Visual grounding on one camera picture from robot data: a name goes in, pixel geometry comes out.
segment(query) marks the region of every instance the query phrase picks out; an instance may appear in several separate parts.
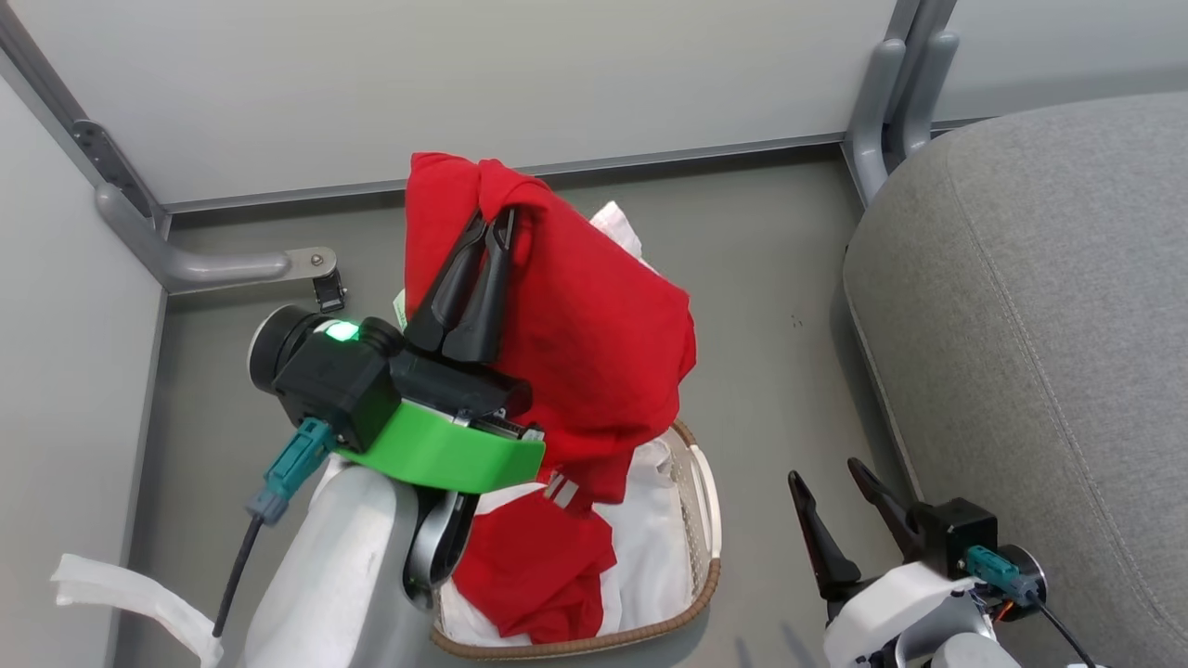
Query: gray upholstered furniture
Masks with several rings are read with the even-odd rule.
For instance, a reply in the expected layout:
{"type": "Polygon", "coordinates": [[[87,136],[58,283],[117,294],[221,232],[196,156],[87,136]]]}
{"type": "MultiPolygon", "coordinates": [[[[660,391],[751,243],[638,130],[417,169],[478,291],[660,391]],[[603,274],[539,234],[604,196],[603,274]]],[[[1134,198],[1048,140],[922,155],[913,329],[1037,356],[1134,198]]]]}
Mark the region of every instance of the gray upholstered furniture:
{"type": "MultiPolygon", "coordinates": [[[[941,137],[845,285],[917,493],[996,512],[1097,661],[1188,666],[1188,95],[941,137]]],[[[1001,636],[1075,660],[1040,619],[1001,636]]]]}

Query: green plastic part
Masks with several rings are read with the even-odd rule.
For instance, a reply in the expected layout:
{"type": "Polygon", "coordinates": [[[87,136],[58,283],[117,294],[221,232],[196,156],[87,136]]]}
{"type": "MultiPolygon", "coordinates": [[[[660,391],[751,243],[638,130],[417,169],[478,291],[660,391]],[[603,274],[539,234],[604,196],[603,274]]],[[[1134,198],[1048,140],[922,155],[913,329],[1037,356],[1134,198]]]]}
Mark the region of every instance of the green plastic part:
{"type": "Polygon", "coordinates": [[[485,494],[535,480],[544,441],[514,441],[454,424],[406,401],[366,453],[337,453],[412,485],[485,494]]]}

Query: cable connector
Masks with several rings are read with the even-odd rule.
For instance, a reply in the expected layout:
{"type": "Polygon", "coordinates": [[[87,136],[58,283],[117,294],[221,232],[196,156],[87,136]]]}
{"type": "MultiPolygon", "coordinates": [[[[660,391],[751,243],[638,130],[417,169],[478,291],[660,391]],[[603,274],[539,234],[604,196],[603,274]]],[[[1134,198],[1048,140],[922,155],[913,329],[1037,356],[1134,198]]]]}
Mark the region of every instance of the cable connector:
{"type": "Polygon", "coordinates": [[[272,527],[289,510],[297,490],[334,449],[334,430],[321,420],[307,417],[289,445],[264,474],[264,489],[247,502],[247,512],[272,527]]]}
{"type": "Polygon", "coordinates": [[[1040,582],[1019,572],[1019,567],[997,553],[981,546],[974,546],[966,552],[965,571],[1001,590],[1016,605],[1031,605],[1031,597],[1040,594],[1040,582]]]}

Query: woven basket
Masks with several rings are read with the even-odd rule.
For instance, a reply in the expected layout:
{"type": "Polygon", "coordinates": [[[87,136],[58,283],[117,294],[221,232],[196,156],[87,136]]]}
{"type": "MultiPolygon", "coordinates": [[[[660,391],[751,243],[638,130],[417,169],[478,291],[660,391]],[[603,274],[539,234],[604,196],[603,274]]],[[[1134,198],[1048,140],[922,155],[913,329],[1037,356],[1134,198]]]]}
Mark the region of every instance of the woven basket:
{"type": "Polygon", "coordinates": [[[584,641],[549,643],[525,647],[475,647],[456,643],[441,631],[441,601],[434,626],[434,644],[462,658],[475,661],[511,661],[523,658],[555,658],[574,654],[589,654],[613,647],[643,642],[684,626],[709,605],[718,588],[721,572],[722,519],[718,505],[718,490],[706,455],[697,447],[693,433],[680,420],[661,436],[672,455],[672,480],[681,497],[681,515],[689,544],[689,566],[693,573],[693,604],[688,610],[658,624],[599,636],[584,641]]]}

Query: red cloth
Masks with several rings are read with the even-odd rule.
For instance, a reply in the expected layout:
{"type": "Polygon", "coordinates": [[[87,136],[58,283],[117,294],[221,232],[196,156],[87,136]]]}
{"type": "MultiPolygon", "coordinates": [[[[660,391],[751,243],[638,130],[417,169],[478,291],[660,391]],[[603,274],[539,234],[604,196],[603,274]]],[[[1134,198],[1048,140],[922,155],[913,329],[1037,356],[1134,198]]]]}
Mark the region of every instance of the red cloth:
{"type": "Polygon", "coordinates": [[[417,153],[405,204],[410,316],[475,207],[493,220],[519,206],[495,367],[532,385],[532,410],[518,421],[544,427],[545,474],[560,467],[579,485],[570,510],[621,503],[632,452],[672,424],[696,359],[689,296],[498,160],[417,153]]]}
{"type": "Polygon", "coordinates": [[[614,563],[606,521],[574,517],[533,492],[474,518],[454,584],[500,636],[558,643],[598,634],[600,575],[614,563]]]}

